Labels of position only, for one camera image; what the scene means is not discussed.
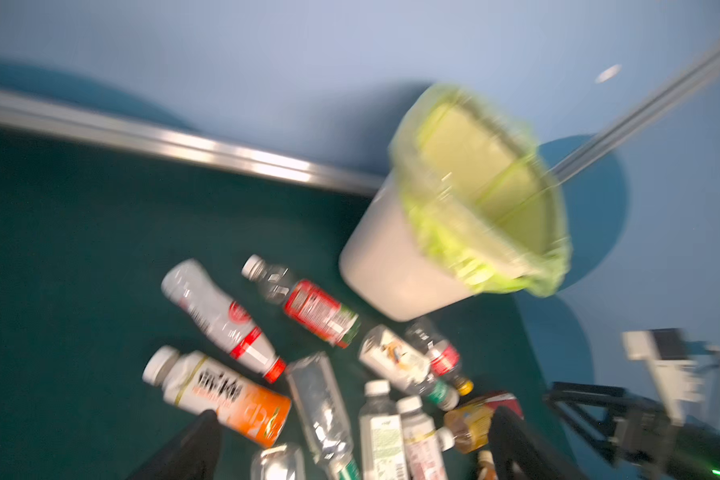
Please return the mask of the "clear bottle green white label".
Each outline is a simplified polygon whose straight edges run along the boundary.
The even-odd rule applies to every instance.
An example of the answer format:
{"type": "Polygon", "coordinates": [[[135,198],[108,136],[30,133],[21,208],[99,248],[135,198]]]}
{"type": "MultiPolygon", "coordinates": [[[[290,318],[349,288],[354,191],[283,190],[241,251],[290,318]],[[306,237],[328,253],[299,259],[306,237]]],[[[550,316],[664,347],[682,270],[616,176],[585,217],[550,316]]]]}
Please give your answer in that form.
{"type": "Polygon", "coordinates": [[[401,417],[390,389],[387,380],[364,386],[365,404],[359,413],[363,479],[409,479],[401,417]]]}

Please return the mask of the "brown coffee bottle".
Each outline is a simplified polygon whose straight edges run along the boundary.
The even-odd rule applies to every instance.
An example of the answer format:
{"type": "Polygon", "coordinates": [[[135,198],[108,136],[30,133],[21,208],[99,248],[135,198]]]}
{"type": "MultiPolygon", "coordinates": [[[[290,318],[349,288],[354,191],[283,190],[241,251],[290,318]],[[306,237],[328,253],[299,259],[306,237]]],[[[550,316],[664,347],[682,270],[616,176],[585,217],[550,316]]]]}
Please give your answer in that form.
{"type": "Polygon", "coordinates": [[[497,480],[497,473],[494,464],[494,458],[489,450],[480,450],[478,452],[478,470],[477,480],[497,480]]]}

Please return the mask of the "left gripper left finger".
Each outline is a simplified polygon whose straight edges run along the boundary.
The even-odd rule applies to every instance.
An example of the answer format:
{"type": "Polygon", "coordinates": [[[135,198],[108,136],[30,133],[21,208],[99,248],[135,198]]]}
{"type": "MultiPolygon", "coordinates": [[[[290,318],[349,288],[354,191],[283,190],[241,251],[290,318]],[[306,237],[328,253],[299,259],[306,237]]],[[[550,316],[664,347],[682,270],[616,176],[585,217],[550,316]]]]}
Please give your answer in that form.
{"type": "Polygon", "coordinates": [[[221,444],[222,430],[217,414],[205,410],[127,479],[213,479],[221,444]]]}

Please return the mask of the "small bottle red label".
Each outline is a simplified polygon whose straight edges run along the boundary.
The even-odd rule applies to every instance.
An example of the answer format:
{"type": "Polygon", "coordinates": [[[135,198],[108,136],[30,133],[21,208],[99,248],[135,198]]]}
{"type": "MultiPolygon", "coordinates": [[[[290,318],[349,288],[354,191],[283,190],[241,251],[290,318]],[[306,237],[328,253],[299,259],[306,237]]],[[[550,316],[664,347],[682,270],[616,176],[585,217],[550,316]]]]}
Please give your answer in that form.
{"type": "Polygon", "coordinates": [[[474,383],[462,372],[458,350],[432,321],[426,317],[414,320],[406,329],[405,338],[429,360],[433,374],[451,384],[460,396],[467,396],[473,391],[474,383]]]}

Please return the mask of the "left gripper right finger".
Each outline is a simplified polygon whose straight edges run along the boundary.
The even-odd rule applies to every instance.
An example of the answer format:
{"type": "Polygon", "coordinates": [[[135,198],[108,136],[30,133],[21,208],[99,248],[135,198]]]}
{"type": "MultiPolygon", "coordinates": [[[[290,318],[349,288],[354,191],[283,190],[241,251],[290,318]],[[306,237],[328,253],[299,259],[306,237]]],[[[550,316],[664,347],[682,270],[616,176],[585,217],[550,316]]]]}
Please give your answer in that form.
{"type": "Polygon", "coordinates": [[[508,407],[495,410],[488,430],[488,446],[498,479],[587,479],[508,407]]]}

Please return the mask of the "clear square bottle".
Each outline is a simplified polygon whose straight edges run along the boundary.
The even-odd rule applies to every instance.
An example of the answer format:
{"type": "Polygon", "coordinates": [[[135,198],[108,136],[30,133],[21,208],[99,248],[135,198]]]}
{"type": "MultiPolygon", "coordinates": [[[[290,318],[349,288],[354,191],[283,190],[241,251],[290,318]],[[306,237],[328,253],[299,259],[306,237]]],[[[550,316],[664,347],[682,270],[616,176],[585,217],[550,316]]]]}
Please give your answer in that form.
{"type": "Polygon", "coordinates": [[[304,456],[294,443],[258,451],[252,459],[251,480],[305,480],[304,456]]]}

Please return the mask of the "clear bottle green cap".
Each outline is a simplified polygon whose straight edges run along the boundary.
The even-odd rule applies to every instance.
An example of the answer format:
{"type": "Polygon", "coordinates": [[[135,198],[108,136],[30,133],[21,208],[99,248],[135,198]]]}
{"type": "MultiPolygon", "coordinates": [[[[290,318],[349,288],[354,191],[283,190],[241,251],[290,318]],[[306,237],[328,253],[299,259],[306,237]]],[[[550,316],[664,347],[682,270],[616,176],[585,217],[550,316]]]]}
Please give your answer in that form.
{"type": "Polygon", "coordinates": [[[297,360],[285,377],[313,462],[330,479],[360,480],[349,416],[328,356],[297,360]]]}

